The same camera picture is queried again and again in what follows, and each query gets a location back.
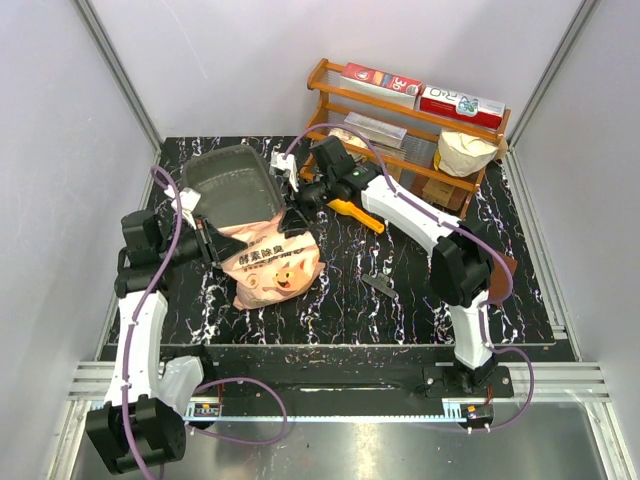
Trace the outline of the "yellow plastic scoop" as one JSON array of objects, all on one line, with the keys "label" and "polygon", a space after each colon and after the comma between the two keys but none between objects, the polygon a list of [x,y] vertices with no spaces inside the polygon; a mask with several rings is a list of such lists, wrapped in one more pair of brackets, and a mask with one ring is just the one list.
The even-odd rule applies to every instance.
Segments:
[{"label": "yellow plastic scoop", "polygon": [[350,201],[344,201],[336,198],[334,200],[331,200],[327,204],[327,206],[340,215],[351,217],[357,220],[362,225],[366,226],[377,234],[381,234],[385,231],[385,226],[383,223],[371,217],[369,214],[365,213]]}]

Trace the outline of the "pink cat litter bag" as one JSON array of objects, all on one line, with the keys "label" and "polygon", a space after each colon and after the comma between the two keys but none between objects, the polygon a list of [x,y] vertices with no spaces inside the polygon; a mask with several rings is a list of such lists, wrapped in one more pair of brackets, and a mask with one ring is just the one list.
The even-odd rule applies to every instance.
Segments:
[{"label": "pink cat litter bag", "polygon": [[286,237],[278,230],[284,213],[269,221],[228,226],[222,233],[247,244],[247,248],[221,263],[236,281],[233,305],[252,310],[284,302],[308,291],[324,270],[320,250],[306,231]]}]

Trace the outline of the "black bag clip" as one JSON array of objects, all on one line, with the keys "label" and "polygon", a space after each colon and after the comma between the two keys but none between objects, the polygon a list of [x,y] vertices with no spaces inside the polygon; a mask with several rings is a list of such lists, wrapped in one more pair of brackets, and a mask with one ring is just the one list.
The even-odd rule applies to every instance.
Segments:
[{"label": "black bag clip", "polygon": [[361,281],[389,298],[397,297],[397,292],[392,288],[391,279],[387,275],[382,273],[374,275],[362,274]]}]

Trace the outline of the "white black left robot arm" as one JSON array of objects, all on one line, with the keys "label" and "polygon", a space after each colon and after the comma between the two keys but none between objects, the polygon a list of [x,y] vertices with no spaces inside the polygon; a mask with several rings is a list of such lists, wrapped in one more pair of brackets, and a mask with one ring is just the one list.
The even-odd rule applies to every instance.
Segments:
[{"label": "white black left robot arm", "polygon": [[124,216],[121,227],[125,245],[114,283],[120,317],[116,364],[103,407],[86,419],[87,435],[113,475],[181,460],[191,396],[208,394],[216,384],[204,348],[193,347],[181,357],[160,355],[172,268],[193,261],[219,266],[248,247],[201,216],[193,226],[178,224],[172,238],[162,234],[151,210]]}]

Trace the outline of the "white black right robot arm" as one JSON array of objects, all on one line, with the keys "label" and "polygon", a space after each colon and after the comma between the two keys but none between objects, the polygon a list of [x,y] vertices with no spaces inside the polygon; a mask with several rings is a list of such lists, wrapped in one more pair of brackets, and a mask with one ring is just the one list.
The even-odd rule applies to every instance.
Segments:
[{"label": "white black right robot arm", "polygon": [[310,221],[335,200],[352,203],[386,220],[426,250],[429,283],[447,305],[454,330],[454,365],[446,383],[468,396],[486,389],[497,362],[488,339],[492,255],[478,243],[477,228],[433,208],[385,175],[371,161],[356,161],[341,140],[329,136],[311,148],[319,174],[300,180],[293,155],[275,153],[270,171],[284,179],[292,216]]}]

